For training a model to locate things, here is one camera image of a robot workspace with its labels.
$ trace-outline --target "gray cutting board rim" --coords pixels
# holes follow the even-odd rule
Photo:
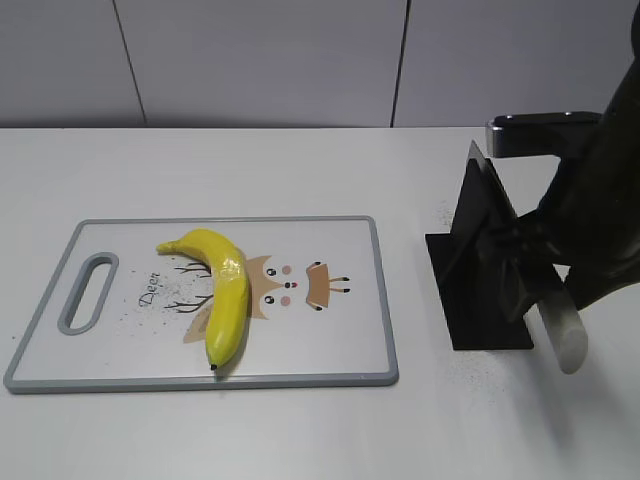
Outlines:
[[[166,376],[150,378],[99,378],[99,379],[46,379],[21,380],[15,378],[16,369],[38,327],[38,322],[52,292],[73,252],[83,229],[92,225],[145,225],[145,224],[202,224],[228,222],[362,222],[368,224],[373,267],[377,282],[380,314],[388,369],[380,372],[312,373],[231,375],[213,381],[203,376]],[[365,215],[358,216],[308,216],[308,217],[234,217],[234,218],[168,218],[168,219],[92,219],[76,227],[51,281],[36,309],[33,319],[23,336],[4,376],[4,384],[12,393],[75,393],[75,392],[131,392],[206,389],[248,389],[283,387],[339,387],[339,386],[387,386],[398,380],[398,366],[389,316],[386,287],[375,221]]]

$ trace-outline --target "cutting board handle hole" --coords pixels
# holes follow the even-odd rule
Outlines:
[[[96,253],[84,261],[58,319],[62,333],[78,335],[96,324],[117,268],[118,257],[110,252]]]

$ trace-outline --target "deer illustration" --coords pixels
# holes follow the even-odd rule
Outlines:
[[[274,304],[275,298],[273,295],[270,295],[274,290],[281,288],[295,289],[298,287],[297,282],[287,281],[282,283],[273,279],[277,273],[276,269],[265,269],[265,264],[270,258],[271,255],[264,255],[250,258],[245,262],[245,268],[251,285],[251,305],[249,312],[251,318],[268,319],[262,310],[261,303],[264,301],[264,303],[268,305]],[[187,272],[202,272],[198,275],[199,278],[211,276],[209,267],[200,262],[192,262],[185,267],[176,267],[176,270],[179,270],[181,274]],[[283,275],[289,275],[291,272],[292,268],[290,265],[280,267],[280,273]],[[328,308],[330,292],[348,293],[350,291],[349,288],[331,287],[333,282],[348,282],[349,278],[337,277],[330,279],[329,269],[326,263],[315,262],[306,269],[306,273],[309,278],[309,292],[306,303],[316,311]],[[211,301],[213,295],[197,295],[195,298],[196,300],[194,302],[173,302],[165,307],[173,309],[178,313],[198,312],[183,338],[184,343],[204,340],[207,323],[209,322],[209,316],[213,306],[213,302]],[[283,307],[288,307],[291,303],[291,298],[288,295],[283,295],[279,303]]]

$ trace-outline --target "banana tip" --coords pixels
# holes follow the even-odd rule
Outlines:
[[[161,243],[160,245],[158,245],[156,247],[156,252],[158,252],[158,253],[173,253],[173,252],[175,252],[174,244],[175,244],[175,242]]]

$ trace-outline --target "deer antler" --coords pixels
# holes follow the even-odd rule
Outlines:
[[[202,299],[200,302],[196,303],[183,303],[183,302],[173,302],[171,305],[167,305],[164,308],[175,308],[178,313],[192,313],[196,310],[199,310],[210,298],[213,298],[213,295],[196,295],[196,298]],[[190,307],[189,310],[185,310],[182,307]]]
[[[208,275],[198,275],[198,278],[207,278],[211,276],[211,269],[209,266],[202,262],[191,262],[187,263],[186,267],[175,267],[174,270],[180,270],[180,274],[186,272],[207,272]]]

